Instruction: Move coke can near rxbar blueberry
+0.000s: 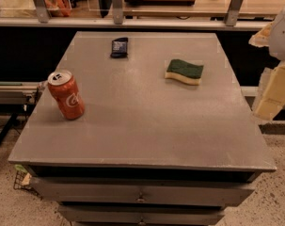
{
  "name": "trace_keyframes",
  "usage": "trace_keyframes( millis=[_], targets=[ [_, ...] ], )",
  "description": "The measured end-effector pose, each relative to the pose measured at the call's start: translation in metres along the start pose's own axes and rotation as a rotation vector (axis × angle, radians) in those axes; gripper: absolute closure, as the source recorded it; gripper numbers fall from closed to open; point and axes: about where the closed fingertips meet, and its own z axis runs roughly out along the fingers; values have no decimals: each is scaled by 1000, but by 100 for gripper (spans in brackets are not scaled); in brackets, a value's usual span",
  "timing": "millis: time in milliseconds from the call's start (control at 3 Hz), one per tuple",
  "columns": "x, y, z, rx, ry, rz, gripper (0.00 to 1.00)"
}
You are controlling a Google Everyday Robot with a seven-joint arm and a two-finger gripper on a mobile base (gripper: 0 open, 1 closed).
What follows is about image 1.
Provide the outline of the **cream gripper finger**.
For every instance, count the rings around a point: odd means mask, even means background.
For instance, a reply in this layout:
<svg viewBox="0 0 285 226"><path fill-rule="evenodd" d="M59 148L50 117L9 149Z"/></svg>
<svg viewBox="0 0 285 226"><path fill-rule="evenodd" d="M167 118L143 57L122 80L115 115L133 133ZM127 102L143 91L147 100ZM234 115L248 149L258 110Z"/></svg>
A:
<svg viewBox="0 0 285 226"><path fill-rule="evenodd" d="M252 35L248 43L255 47L268 47L271 28L272 24L269 23L255 35Z"/></svg>
<svg viewBox="0 0 285 226"><path fill-rule="evenodd" d="M261 74L258 94L252 106L255 117L271 121L285 106L285 61Z"/></svg>

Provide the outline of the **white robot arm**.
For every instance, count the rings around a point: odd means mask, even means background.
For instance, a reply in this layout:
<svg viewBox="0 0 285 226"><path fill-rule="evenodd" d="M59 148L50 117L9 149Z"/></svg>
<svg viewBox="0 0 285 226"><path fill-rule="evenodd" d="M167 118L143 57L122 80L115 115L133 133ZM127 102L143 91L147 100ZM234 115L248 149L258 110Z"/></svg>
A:
<svg viewBox="0 0 285 226"><path fill-rule="evenodd" d="M285 106L285 7L275 20L251 37L255 47L267 47L269 55L279 60L274 69L261 74L258 94L252 106L253 114L271 121Z"/></svg>

